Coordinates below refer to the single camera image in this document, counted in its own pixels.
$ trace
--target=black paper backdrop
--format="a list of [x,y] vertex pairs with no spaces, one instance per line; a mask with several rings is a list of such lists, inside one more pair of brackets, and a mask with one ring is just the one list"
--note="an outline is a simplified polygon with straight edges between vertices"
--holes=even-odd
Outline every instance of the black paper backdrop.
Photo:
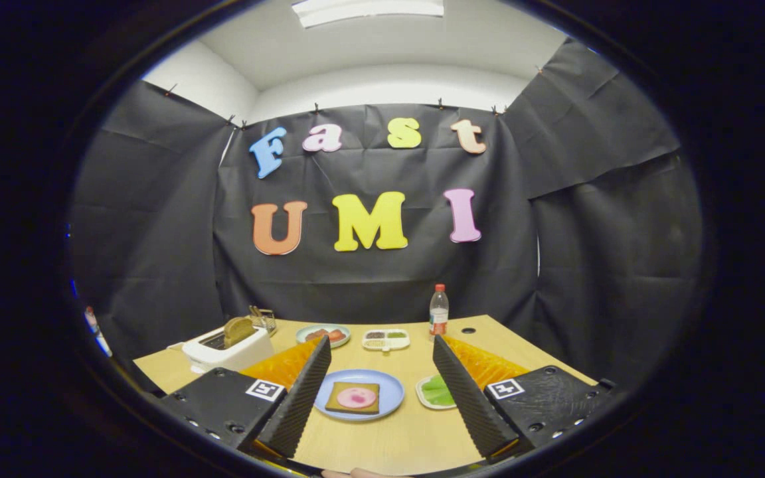
[[[388,122],[416,118],[422,142],[414,149],[388,144]],[[464,151],[450,125],[471,120],[487,149]],[[314,154],[301,148],[311,127],[341,126],[342,148]],[[282,126],[282,166],[264,179],[249,147]],[[535,286],[535,229],[523,190],[523,164],[510,133],[492,113],[438,106],[351,106],[263,121],[236,134],[218,170],[214,235],[224,312],[250,303],[277,317],[329,323],[427,321],[433,285],[447,285],[452,317],[491,314],[510,323]],[[474,190],[477,242],[450,241],[453,218],[444,191]],[[402,224],[409,245],[338,252],[333,197],[356,194],[370,211],[385,191],[406,195]],[[303,236],[291,254],[268,256],[252,244],[256,204],[273,203],[274,238],[286,235],[289,200],[305,200]]]
[[[386,142],[416,118],[422,143]],[[472,155],[450,125],[482,128]],[[310,128],[343,128],[339,151],[303,151]],[[249,146],[276,127],[282,166],[264,179]],[[561,360],[619,382],[644,372],[680,325],[701,241],[695,184],[649,100],[569,40],[502,116],[456,107],[326,109],[236,130],[139,84],[95,139],[76,187],[72,235],[82,299],[131,360],[219,327],[247,306],[332,323],[425,321],[435,282],[452,317],[489,314]],[[454,243],[443,192],[468,188],[477,242]],[[333,197],[372,209],[406,195],[409,246],[337,252]],[[291,254],[261,254],[250,209],[304,200]],[[537,237],[541,272],[537,274]]]
[[216,329],[214,172],[232,128],[139,82],[85,154],[70,230],[79,298],[122,366]]

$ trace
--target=letter m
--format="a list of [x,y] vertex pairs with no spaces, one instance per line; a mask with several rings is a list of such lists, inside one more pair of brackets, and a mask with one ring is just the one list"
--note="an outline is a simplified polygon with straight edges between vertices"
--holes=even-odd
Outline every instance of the letter m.
[[400,221],[400,206],[404,200],[406,196],[397,191],[380,194],[373,211],[368,214],[355,194],[334,197],[332,204],[338,208],[338,242],[335,243],[335,250],[355,251],[359,247],[359,243],[353,239],[354,230],[365,249],[373,245],[377,230],[380,233],[377,248],[405,248],[409,242],[403,236],[403,224]]

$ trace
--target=white wall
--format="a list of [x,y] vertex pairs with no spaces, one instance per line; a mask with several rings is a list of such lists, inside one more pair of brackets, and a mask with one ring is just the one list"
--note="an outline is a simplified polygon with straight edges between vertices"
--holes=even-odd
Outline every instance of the white wall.
[[150,70],[143,79],[191,100],[223,118],[246,118],[258,90],[236,69],[201,42],[188,43]]
[[233,122],[249,123],[323,108],[385,103],[465,106],[491,111],[513,102],[528,78],[440,64],[382,64],[307,76],[259,92],[201,42],[191,42],[143,79]]
[[310,112],[315,103],[324,108],[385,103],[465,106],[503,111],[528,84],[529,79],[436,64],[383,64],[308,76],[268,88],[258,95],[246,119]]

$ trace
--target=plate with meat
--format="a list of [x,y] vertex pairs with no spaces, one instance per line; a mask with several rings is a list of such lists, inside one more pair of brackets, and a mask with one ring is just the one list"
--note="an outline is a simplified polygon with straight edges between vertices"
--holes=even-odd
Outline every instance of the plate with meat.
[[303,344],[303,342],[316,339],[324,334],[329,335],[330,348],[332,349],[347,344],[350,339],[350,329],[342,325],[314,324],[297,331],[297,342]]

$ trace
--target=hand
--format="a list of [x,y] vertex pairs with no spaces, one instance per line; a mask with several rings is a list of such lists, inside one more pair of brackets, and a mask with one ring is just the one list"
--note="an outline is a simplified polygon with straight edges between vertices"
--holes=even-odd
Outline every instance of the hand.
[[324,478],[412,478],[412,476],[380,475],[379,473],[374,473],[373,471],[368,471],[367,469],[361,468],[353,468],[350,470],[349,475],[328,469],[323,470],[321,474],[324,476]]

